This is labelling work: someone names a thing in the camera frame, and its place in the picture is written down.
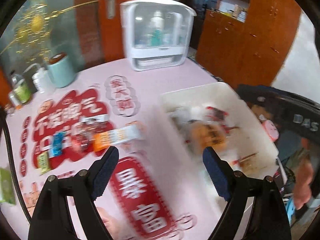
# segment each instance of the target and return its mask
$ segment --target bottle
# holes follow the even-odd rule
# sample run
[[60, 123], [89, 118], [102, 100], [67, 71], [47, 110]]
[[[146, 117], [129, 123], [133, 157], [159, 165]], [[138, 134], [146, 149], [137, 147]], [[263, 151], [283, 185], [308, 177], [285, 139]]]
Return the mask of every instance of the bottle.
[[32, 80], [36, 89], [40, 93], [52, 94], [55, 91], [55, 86], [49, 77], [48, 71], [38, 63], [33, 65], [36, 65], [38, 68], [37, 72], [32, 75]]
[[154, 17], [151, 18], [151, 25], [151, 46], [161, 46], [164, 29], [164, 19], [162, 18], [162, 13], [160, 11], [155, 11]]
[[16, 74], [14, 70], [10, 73], [10, 76], [13, 91], [17, 95], [19, 101], [22, 104], [27, 103], [31, 99], [31, 91], [25, 79], [21, 75]]

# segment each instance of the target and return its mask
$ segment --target green box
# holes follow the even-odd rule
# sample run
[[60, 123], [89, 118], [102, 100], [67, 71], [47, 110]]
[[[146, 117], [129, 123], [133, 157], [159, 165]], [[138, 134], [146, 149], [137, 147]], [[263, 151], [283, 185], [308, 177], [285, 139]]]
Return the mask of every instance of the green box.
[[12, 178], [9, 171], [0, 168], [0, 202], [7, 202], [15, 205]]

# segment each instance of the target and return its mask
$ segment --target blue gripper pad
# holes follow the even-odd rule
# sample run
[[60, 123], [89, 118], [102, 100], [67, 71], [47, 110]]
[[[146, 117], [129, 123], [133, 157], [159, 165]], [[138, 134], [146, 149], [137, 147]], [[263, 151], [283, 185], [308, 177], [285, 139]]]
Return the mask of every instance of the blue gripper pad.
[[228, 180], [217, 163], [221, 162], [219, 156], [213, 149], [210, 150], [209, 147], [207, 147], [203, 151], [202, 160], [218, 192], [218, 195], [223, 197], [225, 201], [229, 201], [231, 194], [228, 189]]

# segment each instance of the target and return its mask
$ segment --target cabinet handle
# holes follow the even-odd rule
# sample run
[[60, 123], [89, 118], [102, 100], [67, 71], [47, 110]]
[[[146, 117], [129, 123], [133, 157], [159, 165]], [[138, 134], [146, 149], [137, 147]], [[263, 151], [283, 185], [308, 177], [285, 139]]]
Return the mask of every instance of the cabinet handle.
[[277, 51], [276, 49], [274, 49], [273, 47], [270, 47], [274, 52], [279, 53], [279, 51]]

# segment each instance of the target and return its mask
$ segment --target pink tablecloth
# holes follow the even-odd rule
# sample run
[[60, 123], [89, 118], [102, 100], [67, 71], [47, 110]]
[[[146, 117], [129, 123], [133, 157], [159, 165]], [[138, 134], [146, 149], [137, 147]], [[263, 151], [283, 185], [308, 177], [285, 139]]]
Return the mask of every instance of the pink tablecloth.
[[[80, 72], [75, 82], [51, 96], [35, 94], [29, 105], [7, 118], [17, 176], [30, 212], [49, 175], [72, 176], [89, 168], [103, 154], [90, 152], [79, 156], [67, 139], [63, 156], [52, 161], [54, 169], [40, 176], [35, 159], [48, 148], [52, 133], [66, 130], [70, 135], [81, 115], [108, 113], [110, 129], [139, 121], [147, 131], [144, 141], [118, 147], [120, 162], [116, 175], [103, 196], [95, 201], [103, 220], [109, 220], [114, 238], [207, 239], [217, 223], [217, 215], [199, 187], [184, 178], [183, 173], [188, 171], [183, 170], [177, 153], [158, 127], [155, 109], [162, 93], [211, 82], [215, 80], [188, 59], [181, 66], [143, 72], [133, 71], [122, 59]], [[8, 167], [3, 135], [0, 165]], [[125, 176], [136, 178], [128, 191], [119, 187]], [[86, 239], [73, 200], [68, 202], [77, 235]], [[141, 216], [147, 209], [149, 216]], [[1, 210], [18, 236], [26, 240], [29, 224], [20, 204], [3, 203]]]

